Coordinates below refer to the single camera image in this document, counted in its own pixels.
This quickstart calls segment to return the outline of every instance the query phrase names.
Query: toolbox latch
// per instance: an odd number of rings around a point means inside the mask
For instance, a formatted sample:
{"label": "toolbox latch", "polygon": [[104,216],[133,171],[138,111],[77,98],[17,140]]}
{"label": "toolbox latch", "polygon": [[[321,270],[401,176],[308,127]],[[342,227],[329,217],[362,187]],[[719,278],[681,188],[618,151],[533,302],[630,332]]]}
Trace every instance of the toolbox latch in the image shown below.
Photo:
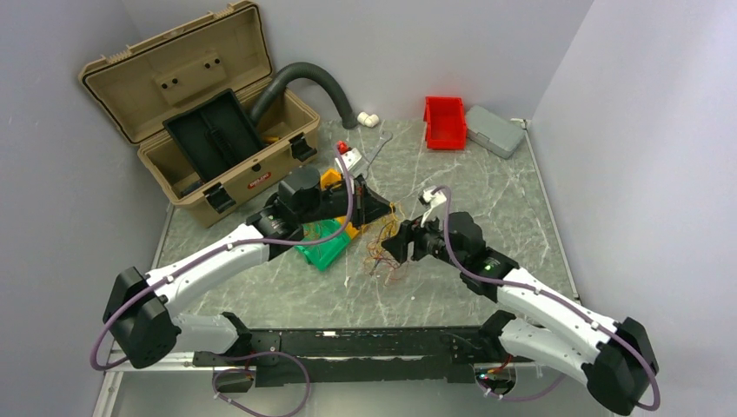
{"label": "toolbox latch", "polygon": [[292,144],[292,157],[298,159],[300,162],[307,161],[311,156],[317,153],[317,149],[310,148],[307,140],[304,138],[304,133],[289,139],[289,143]]}
{"label": "toolbox latch", "polygon": [[209,205],[215,209],[217,214],[221,214],[236,205],[236,201],[230,198],[228,191],[225,191],[221,183],[217,183],[206,189],[204,194]]}

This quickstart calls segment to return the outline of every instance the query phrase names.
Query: red button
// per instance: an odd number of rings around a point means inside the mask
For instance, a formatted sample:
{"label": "red button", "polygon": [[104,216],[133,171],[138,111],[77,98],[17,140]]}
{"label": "red button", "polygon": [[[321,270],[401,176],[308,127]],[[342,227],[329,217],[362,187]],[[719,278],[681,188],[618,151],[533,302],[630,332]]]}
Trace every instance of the red button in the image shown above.
{"label": "red button", "polygon": [[349,150],[350,150],[350,147],[348,146],[347,143],[345,143],[344,141],[338,141],[338,152],[340,152],[341,155],[345,154]]}

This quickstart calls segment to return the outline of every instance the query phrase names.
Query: white pipe fitting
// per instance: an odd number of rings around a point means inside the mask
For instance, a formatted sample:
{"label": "white pipe fitting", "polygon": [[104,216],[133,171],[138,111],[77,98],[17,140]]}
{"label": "white pipe fitting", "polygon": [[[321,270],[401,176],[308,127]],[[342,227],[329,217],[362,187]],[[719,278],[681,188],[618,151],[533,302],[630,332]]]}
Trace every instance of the white pipe fitting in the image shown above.
{"label": "white pipe fitting", "polygon": [[365,111],[362,111],[358,115],[358,122],[362,124],[363,126],[366,126],[367,128],[373,128],[375,125],[379,124],[379,116],[377,115],[369,116],[368,113],[366,113]]}

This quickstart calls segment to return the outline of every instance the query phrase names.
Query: green plastic part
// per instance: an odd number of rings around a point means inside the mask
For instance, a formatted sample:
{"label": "green plastic part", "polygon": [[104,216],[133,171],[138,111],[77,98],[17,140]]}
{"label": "green plastic part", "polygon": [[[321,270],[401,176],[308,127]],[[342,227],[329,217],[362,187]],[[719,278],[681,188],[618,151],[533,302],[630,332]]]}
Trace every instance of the green plastic part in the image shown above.
{"label": "green plastic part", "polygon": [[[318,238],[323,238],[333,234],[337,229],[341,228],[341,223],[337,220],[323,220],[320,222],[305,225],[305,230],[313,228],[319,232]],[[315,240],[314,236],[308,236],[304,240]],[[350,243],[350,237],[346,232],[340,233],[334,239],[331,239],[317,246],[295,246],[300,251],[308,264],[315,265],[317,270],[324,271],[328,269],[331,263],[344,251]]]}

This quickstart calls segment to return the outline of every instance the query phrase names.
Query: red bin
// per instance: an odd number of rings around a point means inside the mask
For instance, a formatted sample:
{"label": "red bin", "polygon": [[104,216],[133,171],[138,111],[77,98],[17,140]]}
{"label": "red bin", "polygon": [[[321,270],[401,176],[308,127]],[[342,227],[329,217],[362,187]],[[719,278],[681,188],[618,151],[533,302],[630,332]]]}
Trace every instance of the red bin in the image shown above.
{"label": "red bin", "polygon": [[466,148],[466,114],[460,97],[425,97],[428,149]]}

